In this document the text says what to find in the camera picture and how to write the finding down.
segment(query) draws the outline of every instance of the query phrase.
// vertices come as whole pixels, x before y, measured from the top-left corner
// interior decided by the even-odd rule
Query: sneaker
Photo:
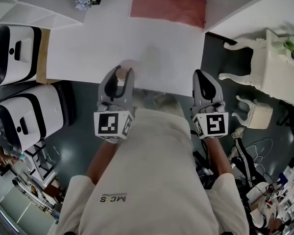
[[[238,127],[236,130],[231,134],[233,139],[241,139],[243,137],[243,131],[245,130],[244,127]]]
[[[229,161],[231,161],[234,157],[238,157],[238,156],[239,156],[239,152],[236,146],[234,146],[231,150],[231,154],[227,158],[229,159]]]

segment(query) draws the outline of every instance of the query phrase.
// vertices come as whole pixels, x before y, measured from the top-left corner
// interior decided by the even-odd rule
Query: white shelf
[[[75,8],[75,0],[19,0],[19,2],[50,10],[78,23],[84,22],[86,14],[86,11]]]
[[[64,27],[64,26],[68,26],[72,24],[76,24],[76,22],[57,14],[52,14],[50,16],[44,17],[32,23],[32,25],[36,25],[40,28],[46,28],[46,29],[54,29],[54,28]]]
[[[1,22],[11,24],[31,24],[34,21],[52,15],[51,11],[17,3],[8,13],[0,20]]]

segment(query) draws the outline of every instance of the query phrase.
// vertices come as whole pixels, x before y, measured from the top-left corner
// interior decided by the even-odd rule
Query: fiducial marker cube
[[[107,141],[126,139],[133,120],[129,111],[94,112],[95,135]]]
[[[200,139],[220,138],[228,133],[229,113],[198,113],[193,122]]]

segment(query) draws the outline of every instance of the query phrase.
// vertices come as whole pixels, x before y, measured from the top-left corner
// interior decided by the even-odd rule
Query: black pants
[[[266,182],[265,178],[256,170],[253,158],[246,152],[242,140],[235,139],[235,145],[239,152],[239,157],[234,157],[231,162],[242,172],[246,179],[247,191],[255,185]]]

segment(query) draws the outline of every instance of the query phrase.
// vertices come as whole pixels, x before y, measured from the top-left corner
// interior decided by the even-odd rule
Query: white cabinet
[[[0,0],[0,24],[54,29],[80,24],[84,17],[75,0]]]

